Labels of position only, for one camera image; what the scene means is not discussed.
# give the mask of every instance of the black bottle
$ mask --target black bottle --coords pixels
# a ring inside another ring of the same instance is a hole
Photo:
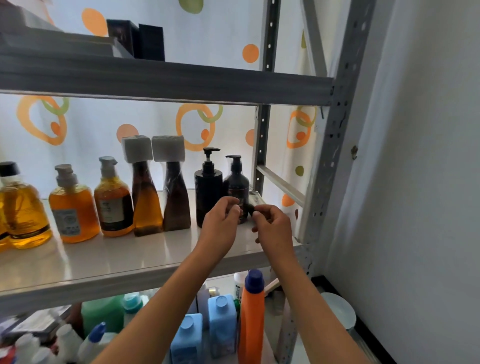
[[[222,197],[222,172],[215,169],[215,165],[210,160],[213,151],[219,151],[218,148],[204,148],[207,157],[202,165],[202,169],[195,172],[195,201],[197,205],[197,225],[199,228],[204,223],[205,215],[212,209],[217,201]]]
[[[233,162],[230,167],[231,174],[223,181],[224,190],[228,196],[233,196],[240,200],[239,206],[243,210],[243,214],[240,215],[240,224],[243,224],[247,221],[248,216],[247,204],[250,182],[248,178],[241,173],[241,156],[231,154],[226,157],[232,158]]]

